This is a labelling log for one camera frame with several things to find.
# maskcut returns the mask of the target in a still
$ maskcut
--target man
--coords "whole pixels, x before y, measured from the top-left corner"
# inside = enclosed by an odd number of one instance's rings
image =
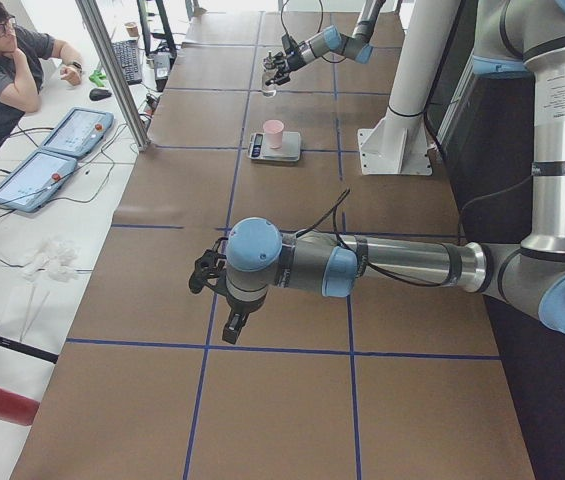
[[[40,58],[62,59],[60,78],[81,82],[81,56],[67,42],[17,26],[0,2],[0,145],[25,113],[40,108]]]

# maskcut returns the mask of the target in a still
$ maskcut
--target crumpled plastic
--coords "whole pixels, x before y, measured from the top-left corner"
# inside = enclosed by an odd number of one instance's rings
[[[37,272],[44,270],[52,280],[68,282],[77,277],[77,271],[70,266],[76,258],[78,255],[71,242],[59,238],[47,239],[37,250],[25,255],[22,276],[33,280]]]

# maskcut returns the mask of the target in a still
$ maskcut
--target computer mouse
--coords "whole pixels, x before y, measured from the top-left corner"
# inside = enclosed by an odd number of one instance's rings
[[[89,98],[94,102],[97,102],[98,100],[104,100],[105,98],[109,98],[110,96],[111,92],[106,88],[94,88],[89,92]]]

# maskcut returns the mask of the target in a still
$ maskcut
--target tiled surface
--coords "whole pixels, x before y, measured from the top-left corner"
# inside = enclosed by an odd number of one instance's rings
[[[285,20],[306,38],[319,17]],[[298,230],[345,188],[342,229],[453,241],[441,165],[427,178],[360,172],[357,129],[386,110],[397,17],[382,16],[375,63],[320,62],[265,99],[259,62],[278,22],[194,22],[199,43],[163,94],[15,480],[533,478],[479,296],[370,278],[346,299],[271,287],[232,346],[225,299],[189,293],[193,262],[237,221]],[[217,87],[214,61],[251,63],[246,76],[226,65]],[[274,117],[302,133],[293,166],[246,157]]]

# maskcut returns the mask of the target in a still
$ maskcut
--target wristwatch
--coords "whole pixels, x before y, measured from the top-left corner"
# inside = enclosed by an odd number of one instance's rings
[[[69,62],[65,64],[67,67],[75,67],[78,69],[78,73],[80,75],[82,75],[82,65],[80,65],[78,62],[73,61],[73,62]]]

